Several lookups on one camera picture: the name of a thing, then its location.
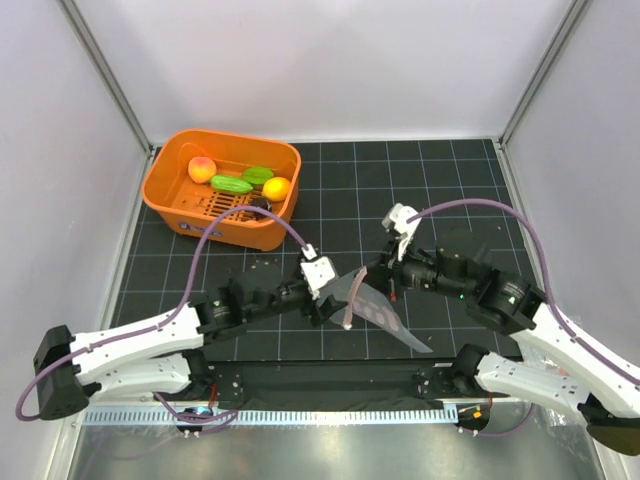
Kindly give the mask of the pink dotted zip bag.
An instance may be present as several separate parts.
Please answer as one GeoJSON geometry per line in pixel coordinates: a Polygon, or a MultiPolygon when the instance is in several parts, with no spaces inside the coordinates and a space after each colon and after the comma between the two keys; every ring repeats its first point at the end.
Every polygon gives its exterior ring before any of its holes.
{"type": "Polygon", "coordinates": [[[415,337],[402,323],[389,300],[364,279],[368,274],[365,266],[333,280],[320,290],[321,299],[333,297],[346,305],[333,313],[329,320],[343,330],[351,330],[353,320],[359,317],[386,331],[400,342],[418,353],[433,350],[415,337]]]}

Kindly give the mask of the yellow orange toy fruit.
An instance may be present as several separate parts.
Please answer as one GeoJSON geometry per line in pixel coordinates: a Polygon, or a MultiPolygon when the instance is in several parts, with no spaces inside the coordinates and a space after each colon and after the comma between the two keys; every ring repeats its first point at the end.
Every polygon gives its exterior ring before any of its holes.
{"type": "Polygon", "coordinates": [[[270,202],[283,202],[291,190],[291,182],[284,177],[273,177],[262,187],[262,196],[270,202]]]}

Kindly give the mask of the long green toy vegetable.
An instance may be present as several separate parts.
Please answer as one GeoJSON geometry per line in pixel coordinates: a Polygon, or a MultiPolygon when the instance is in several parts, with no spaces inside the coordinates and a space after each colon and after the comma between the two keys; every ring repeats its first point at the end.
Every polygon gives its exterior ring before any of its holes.
{"type": "Polygon", "coordinates": [[[243,178],[223,174],[214,175],[210,180],[210,186],[215,191],[231,195],[247,195],[254,189],[252,184],[243,178]]]}

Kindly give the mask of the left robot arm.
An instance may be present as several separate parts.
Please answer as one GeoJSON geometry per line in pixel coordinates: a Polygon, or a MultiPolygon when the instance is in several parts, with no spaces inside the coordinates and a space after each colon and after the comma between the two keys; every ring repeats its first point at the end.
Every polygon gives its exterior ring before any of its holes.
{"type": "Polygon", "coordinates": [[[283,280],[273,265],[231,278],[214,291],[185,291],[178,305],[117,328],[72,333],[49,329],[33,359],[35,419],[72,416],[108,395],[168,394],[200,400],[213,377],[204,346],[245,333],[248,325],[297,310],[321,324],[345,307],[327,288],[338,278],[326,257],[301,262],[283,280]]]}

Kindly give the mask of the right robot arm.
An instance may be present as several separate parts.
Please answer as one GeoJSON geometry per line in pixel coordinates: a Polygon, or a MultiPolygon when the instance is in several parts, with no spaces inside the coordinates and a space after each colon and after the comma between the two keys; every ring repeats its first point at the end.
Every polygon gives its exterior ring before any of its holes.
{"type": "Polygon", "coordinates": [[[485,245],[450,241],[434,253],[391,241],[367,266],[365,281],[390,298],[415,289],[464,302],[478,324],[552,360],[560,372],[519,366],[466,345],[449,370],[463,396],[479,391],[522,398],[581,422],[622,455],[639,453],[639,368],[558,310],[549,294],[488,263],[485,245]]]}

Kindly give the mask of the spare clear zip bags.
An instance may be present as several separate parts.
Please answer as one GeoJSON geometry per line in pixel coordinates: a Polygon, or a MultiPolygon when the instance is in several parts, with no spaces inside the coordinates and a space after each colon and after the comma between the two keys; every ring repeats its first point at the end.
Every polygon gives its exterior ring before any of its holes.
{"type": "Polygon", "coordinates": [[[535,327],[511,336],[523,355],[525,383],[516,395],[546,410],[554,426],[587,421],[578,409],[595,399],[606,416],[629,413],[624,380],[605,361],[619,366],[619,358],[577,324],[557,319],[544,305],[534,315],[535,327]]]}

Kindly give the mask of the black base bar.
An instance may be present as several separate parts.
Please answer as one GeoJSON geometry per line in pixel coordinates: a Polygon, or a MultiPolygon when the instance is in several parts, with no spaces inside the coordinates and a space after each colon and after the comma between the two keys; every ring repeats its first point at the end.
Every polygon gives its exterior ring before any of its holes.
{"type": "Polygon", "coordinates": [[[489,394],[456,378],[445,359],[239,361],[201,364],[194,383],[166,396],[238,410],[360,412],[438,408],[489,394]]]}

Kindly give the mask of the dark purple toy fruit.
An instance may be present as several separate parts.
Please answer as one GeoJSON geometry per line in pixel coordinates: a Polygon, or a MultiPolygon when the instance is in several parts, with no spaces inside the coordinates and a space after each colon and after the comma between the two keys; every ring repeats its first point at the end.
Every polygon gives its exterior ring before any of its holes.
{"type": "Polygon", "coordinates": [[[265,215],[263,214],[264,211],[266,211],[266,212],[271,212],[272,211],[271,202],[268,199],[264,198],[264,197],[253,198],[251,200],[251,202],[249,203],[249,205],[252,206],[252,207],[260,209],[260,212],[256,212],[256,211],[252,212],[252,215],[254,216],[254,218],[256,220],[260,220],[260,219],[263,219],[265,217],[265,215]]]}

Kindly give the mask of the small green toy vegetable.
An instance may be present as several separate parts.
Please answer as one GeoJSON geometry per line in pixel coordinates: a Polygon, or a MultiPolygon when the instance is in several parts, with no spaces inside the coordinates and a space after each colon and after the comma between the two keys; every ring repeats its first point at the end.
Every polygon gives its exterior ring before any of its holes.
{"type": "Polygon", "coordinates": [[[241,175],[241,178],[244,181],[248,182],[254,187],[261,187],[267,181],[274,177],[275,174],[271,169],[262,166],[253,166],[247,168],[241,175]]]}

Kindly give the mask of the orange plastic basket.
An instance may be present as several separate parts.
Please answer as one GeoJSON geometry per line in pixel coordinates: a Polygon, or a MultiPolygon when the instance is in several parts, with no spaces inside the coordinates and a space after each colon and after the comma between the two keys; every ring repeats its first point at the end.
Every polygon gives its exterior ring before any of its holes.
{"type": "Polygon", "coordinates": [[[272,212],[285,222],[291,220],[298,199],[302,160],[290,144],[202,129],[185,130],[171,137],[161,148],[143,185],[145,204],[156,211],[167,226],[180,235],[200,237],[208,225],[225,210],[249,204],[260,196],[219,193],[209,184],[196,184],[188,175],[189,161],[211,159],[218,172],[239,178],[250,167],[265,167],[275,176],[291,182],[287,196],[272,204],[272,212]]]}

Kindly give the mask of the peach toy fruit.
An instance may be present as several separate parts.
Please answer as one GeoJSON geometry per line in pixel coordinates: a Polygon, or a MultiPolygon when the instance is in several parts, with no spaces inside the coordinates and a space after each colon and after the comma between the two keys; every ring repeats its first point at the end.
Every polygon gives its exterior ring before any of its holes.
{"type": "Polygon", "coordinates": [[[189,160],[187,166],[189,178],[196,184],[209,183],[217,174],[217,165],[206,156],[196,156],[189,160]]]}

